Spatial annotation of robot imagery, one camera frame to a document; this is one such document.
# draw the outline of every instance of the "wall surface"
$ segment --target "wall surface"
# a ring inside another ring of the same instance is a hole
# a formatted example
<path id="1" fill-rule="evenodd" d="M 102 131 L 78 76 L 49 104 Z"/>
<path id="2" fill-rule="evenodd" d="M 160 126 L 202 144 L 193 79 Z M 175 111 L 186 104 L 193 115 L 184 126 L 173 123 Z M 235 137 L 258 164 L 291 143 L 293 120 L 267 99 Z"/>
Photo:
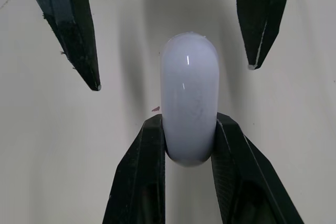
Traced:
<path id="1" fill-rule="evenodd" d="M 60 54 L 35 0 L 0 8 L 0 223 L 102 222 L 118 162 L 160 106 L 159 52 L 191 30 L 220 55 L 219 111 L 271 160 L 305 223 L 336 223 L 335 0 L 288 0 L 256 71 L 235 0 L 90 4 L 100 92 Z M 166 223 L 220 220 L 210 161 L 167 160 Z"/>

